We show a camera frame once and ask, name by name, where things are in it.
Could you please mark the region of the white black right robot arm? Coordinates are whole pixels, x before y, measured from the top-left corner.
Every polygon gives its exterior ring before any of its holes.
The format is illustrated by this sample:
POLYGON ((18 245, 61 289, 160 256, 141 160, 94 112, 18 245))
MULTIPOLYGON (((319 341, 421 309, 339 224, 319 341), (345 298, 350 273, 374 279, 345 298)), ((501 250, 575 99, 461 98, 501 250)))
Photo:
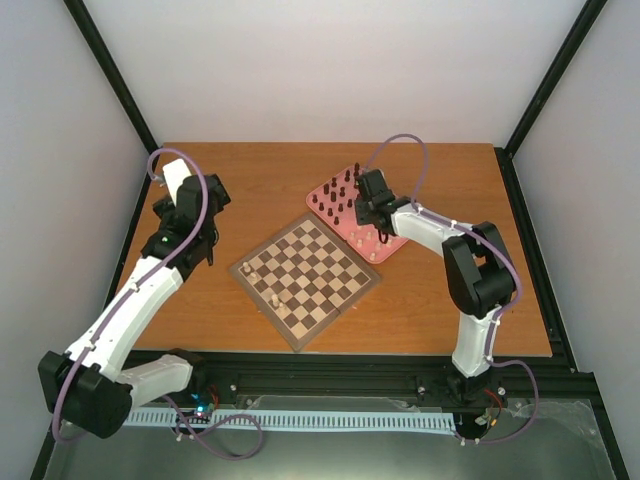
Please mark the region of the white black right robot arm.
POLYGON ((443 258, 449 295, 460 313, 447 388, 459 402, 481 387, 493 363, 503 312, 519 299, 521 280, 498 228, 460 223, 410 198, 396 196, 375 169, 355 177, 356 221, 372 225, 379 240, 411 240, 443 258))

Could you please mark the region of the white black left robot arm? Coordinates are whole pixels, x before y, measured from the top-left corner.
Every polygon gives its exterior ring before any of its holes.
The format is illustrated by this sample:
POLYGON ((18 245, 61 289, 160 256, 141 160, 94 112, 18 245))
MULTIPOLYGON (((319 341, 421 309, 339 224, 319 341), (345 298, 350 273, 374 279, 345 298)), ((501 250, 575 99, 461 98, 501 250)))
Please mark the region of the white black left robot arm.
POLYGON ((208 378, 193 353, 173 349, 134 368, 124 363, 160 307, 200 263, 213 261, 219 240, 214 217, 229 202, 215 174, 188 176, 174 195, 157 201, 160 226, 128 282, 64 353, 49 351, 40 360, 38 374, 56 441, 68 440, 63 423, 108 438, 132 410, 164 395, 175 392, 190 403, 206 395, 208 378))

